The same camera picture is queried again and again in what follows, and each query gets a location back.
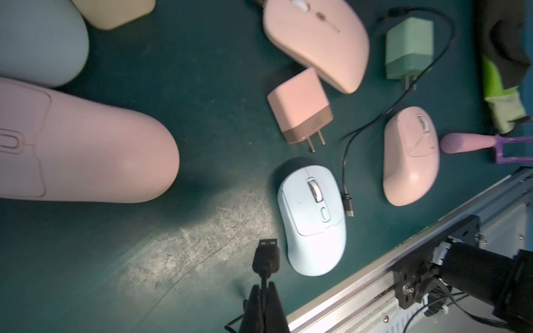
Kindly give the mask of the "green USB charger plug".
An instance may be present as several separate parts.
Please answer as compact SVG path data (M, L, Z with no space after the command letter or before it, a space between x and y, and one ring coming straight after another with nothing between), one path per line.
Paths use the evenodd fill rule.
M405 90L434 59L434 22L409 17L386 34L385 69L389 80L402 80Z

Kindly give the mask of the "pink USB charger plug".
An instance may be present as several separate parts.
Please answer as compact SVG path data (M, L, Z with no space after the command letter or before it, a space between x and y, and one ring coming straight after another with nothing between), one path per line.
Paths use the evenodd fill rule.
M267 100L287 143L307 142L313 153L311 137L317 134L321 145L326 144L321 129L334 117L315 69L310 67L279 85Z

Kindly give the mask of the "pink wireless mouse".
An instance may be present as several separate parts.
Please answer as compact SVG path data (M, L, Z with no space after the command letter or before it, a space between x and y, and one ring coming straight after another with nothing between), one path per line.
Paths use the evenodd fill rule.
M142 203L180 166L172 134L133 110L1 79L1 197Z
M383 191L400 207L418 201L434 185L440 149L430 115L412 106L393 116L384 129Z

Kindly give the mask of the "pink wireless mouse front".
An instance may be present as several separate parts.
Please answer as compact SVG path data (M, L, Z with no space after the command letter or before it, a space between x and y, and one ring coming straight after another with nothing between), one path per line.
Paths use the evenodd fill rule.
M142 203L180 166L172 134L133 110L1 79L1 197Z

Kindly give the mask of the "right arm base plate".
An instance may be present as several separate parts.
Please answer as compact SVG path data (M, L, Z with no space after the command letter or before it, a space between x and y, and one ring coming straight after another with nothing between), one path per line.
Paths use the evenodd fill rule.
M434 234L393 266L395 297L401 309L421 304L424 296L436 287L434 280L451 244L478 245L476 234L480 231L480 224L479 216L469 215Z

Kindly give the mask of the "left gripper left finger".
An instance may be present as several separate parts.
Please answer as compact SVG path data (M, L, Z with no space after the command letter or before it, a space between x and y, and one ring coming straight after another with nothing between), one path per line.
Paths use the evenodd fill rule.
M239 333L264 332L264 314L262 309L262 292L258 284L251 289L250 296L240 325Z

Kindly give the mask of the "light blue wireless mouse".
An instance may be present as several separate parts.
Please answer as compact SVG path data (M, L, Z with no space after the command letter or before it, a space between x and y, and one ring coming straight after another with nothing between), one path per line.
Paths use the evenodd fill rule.
M346 248L344 206L332 172L319 165L290 173L278 190L287 237L287 256L303 276L333 270Z

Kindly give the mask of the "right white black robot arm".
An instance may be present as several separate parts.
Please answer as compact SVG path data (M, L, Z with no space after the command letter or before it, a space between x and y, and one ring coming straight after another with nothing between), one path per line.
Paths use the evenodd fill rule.
M439 284L459 289L494 309L498 320L465 312L470 319L511 332L532 331L532 252L513 258L468 244L452 244L437 277Z

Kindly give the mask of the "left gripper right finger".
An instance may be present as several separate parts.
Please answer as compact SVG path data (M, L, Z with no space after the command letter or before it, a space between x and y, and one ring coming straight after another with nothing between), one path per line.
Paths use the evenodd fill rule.
M287 317L273 282L268 283L265 291L265 332L290 333Z

